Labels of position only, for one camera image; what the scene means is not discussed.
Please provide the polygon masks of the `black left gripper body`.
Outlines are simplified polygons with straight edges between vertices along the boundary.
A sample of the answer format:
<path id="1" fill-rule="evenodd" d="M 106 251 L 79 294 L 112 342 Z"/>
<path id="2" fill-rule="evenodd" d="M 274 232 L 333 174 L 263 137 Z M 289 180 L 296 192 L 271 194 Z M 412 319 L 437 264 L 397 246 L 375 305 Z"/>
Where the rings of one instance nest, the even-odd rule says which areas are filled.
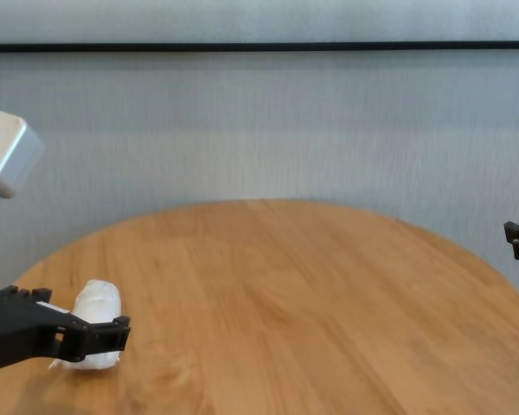
<path id="1" fill-rule="evenodd" d="M 49 303 L 32 303 L 30 292 L 10 285 L 0 290 L 0 368 L 38 356 L 39 329 L 73 316 Z"/>

